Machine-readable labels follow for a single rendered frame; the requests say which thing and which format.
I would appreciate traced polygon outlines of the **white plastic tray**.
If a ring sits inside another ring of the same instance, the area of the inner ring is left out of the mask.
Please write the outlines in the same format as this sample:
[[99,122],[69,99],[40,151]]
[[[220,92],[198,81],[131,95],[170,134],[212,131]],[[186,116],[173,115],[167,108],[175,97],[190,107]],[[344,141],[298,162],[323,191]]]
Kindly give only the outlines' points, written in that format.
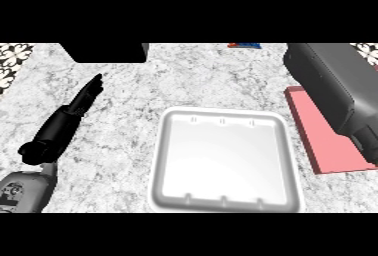
[[305,204],[283,117],[171,107],[159,119],[147,202],[161,213],[299,213]]

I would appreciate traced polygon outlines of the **pink flat box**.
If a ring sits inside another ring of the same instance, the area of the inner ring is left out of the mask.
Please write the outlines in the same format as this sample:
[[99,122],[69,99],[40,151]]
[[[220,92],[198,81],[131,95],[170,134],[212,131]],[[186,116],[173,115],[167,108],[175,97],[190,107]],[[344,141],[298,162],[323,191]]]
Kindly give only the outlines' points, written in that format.
[[363,159],[350,139],[333,132],[302,87],[289,86],[283,94],[313,172],[330,174],[378,170]]

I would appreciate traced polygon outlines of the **blue and red packet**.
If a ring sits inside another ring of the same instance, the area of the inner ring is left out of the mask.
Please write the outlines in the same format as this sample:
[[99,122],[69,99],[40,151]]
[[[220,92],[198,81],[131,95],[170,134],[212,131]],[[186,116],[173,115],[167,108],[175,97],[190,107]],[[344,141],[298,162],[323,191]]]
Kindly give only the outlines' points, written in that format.
[[229,48],[252,48],[252,49],[261,49],[260,43],[229,43]]

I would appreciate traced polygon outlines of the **black appliance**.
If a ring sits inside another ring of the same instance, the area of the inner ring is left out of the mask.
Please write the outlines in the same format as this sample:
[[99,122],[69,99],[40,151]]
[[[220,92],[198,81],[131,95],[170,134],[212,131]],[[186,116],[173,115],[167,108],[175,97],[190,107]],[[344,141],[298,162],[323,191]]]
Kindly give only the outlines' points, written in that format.
[[77,63],[144,63],[147,43],[62,43]]

